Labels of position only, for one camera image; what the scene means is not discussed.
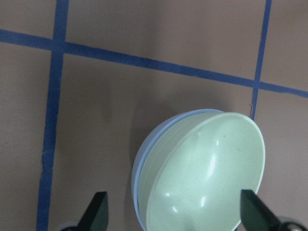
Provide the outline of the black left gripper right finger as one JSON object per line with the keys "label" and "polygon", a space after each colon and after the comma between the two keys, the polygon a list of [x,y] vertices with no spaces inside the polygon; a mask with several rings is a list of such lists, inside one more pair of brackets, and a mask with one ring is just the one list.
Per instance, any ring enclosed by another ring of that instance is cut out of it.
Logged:
{"label": "black left gripper right finger", "polygon": [[283,223],[252,190],[241,190],[240,217],[247,231],[285,231]]}

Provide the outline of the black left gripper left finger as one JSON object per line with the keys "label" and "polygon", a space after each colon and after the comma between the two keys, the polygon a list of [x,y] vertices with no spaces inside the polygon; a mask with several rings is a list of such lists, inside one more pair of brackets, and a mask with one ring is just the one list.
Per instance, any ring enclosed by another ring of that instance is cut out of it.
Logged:
{"label": "black left gripper left finger", "polygon": [[79,221],[77,231],[106,231],[108,226],[108,194],[96,192]]}

